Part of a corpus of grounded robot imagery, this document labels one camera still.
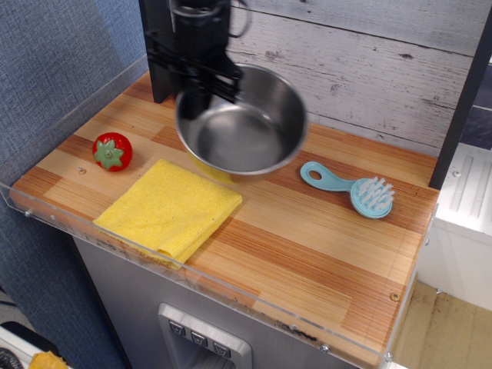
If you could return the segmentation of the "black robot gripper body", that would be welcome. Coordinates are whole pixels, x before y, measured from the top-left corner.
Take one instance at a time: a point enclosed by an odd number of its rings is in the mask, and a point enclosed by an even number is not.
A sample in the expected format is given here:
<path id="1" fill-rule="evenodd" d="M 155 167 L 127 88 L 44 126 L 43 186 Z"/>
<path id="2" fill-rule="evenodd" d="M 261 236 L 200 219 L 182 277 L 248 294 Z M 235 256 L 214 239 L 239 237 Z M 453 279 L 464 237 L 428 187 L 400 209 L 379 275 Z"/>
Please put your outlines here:
<path id="1" fill-rule="evenodd" d="M 145 31 L 148 60 L 168 73 L 174 94 L 196 91 L 234 103 L 243 72 L 227 56 L 230 1 L 163 1 Z"/>

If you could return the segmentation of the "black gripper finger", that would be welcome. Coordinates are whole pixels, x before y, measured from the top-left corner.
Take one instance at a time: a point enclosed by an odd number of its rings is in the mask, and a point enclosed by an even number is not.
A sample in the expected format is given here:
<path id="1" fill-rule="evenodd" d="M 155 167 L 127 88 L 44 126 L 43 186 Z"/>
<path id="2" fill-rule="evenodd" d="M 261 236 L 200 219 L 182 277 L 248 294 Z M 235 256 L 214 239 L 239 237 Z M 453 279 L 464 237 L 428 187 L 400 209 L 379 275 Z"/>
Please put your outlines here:
<path id="1" fill-rule="evenodd" d="M 198 80 L 188 81 L 184 88 L 184 117 L 194 120 L 208 110 L 211 96 L 209 83 Z"/>

